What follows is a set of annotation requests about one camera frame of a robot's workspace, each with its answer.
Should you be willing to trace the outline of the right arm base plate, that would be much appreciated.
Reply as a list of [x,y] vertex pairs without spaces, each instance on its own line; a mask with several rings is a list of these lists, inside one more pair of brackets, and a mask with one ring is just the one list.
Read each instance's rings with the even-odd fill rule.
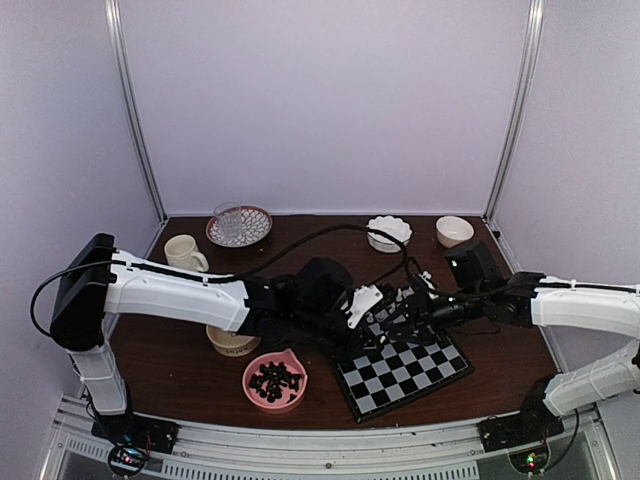
[[510,449],[564,432],[562,420],[543,409],[521,410],[502,417],[489,417],[478,424],[486,452]]

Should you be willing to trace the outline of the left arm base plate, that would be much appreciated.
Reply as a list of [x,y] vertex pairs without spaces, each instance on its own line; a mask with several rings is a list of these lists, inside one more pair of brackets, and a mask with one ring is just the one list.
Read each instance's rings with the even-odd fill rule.
[[178,430],[175,422],[134,413],[113,416],[95,414],[91,433],[114,445],[171,454]]

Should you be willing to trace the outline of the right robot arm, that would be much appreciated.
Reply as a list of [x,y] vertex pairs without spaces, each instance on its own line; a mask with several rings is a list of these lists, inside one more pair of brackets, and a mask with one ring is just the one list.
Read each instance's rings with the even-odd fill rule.
[[519,440],[535,440],[551,424],[586,404],[639,387],[639,288],[562,280],[520,271],[504,277],[481,240],[449,248],[445,259],[458,291],[446,293],[426,277],[412,278],[401,320],[389,320],[391,339],[421,343],[438,331],[485,317],[524,328],[567,326],[629,338],[616,352],[568,373],[535,382],[513,419]]

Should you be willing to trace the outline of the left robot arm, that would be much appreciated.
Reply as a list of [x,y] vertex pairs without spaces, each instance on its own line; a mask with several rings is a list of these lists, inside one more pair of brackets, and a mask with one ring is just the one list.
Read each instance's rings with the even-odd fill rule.
[[140,259],[99,233],[62,272],[50,324],[72,357],[106,429],[123,444],[144,424],[103,331],[107,314],[140,314],[199,323],[265,341],[314,342],[338,357],[371,339],[364,317],[383,295],[356,288],[339,263],[313,258],[294,275],[265,279],[213,275]]

